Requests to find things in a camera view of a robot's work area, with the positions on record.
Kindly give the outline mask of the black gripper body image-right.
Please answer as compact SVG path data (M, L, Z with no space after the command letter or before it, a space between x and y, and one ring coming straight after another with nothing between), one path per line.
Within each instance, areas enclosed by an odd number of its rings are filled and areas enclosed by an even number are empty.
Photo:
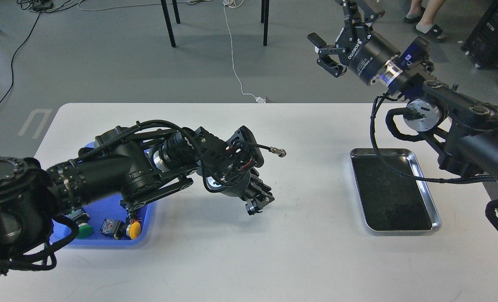
M398 48L368 26L345 26L336 40L338 58L366 85L375 83L387 61L400 55Z

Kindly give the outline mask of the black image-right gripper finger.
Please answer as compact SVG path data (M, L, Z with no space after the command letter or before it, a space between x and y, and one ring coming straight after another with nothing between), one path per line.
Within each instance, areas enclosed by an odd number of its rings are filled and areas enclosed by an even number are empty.
M349 40L338 38L334 46L327 45L327 42L316 33L308 34L308 40L315 46L315 52L318 54L317 63L320 67L334 77L340 77L346 73L348 67L337 63L331 55L345 54L350 47L350 38Z
M365 26L372 31L375 21L385 15L385 10L377 0L339 0L344 13L346 31L353 31L356 26Z

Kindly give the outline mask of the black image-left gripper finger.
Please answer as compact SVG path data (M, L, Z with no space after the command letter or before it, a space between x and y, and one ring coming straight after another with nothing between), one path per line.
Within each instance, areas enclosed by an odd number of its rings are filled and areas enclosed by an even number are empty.
M271 194L258 194L246 201L245 207L248 215L255 215L261 213L261 210L272 201L275 197Z
M251 199L254 201L273 201L271 187L266 185L258 172L251 172Z

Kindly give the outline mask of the black robot arm image-left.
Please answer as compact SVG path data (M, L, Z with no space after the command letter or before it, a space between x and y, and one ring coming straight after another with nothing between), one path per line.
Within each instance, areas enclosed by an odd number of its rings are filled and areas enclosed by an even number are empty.
M33 157L0 156L0 275L54 269L55 252L80 232L72 212L115 194L128 217L105 230L136 237L137 211L190 187L193 173L207 191L238 197L249 215L260 213L274 201L257 172L264 165L261 149L286 156L258 144L246 126L221 140L204 128L155 119L117 126L77 158L46 169Z

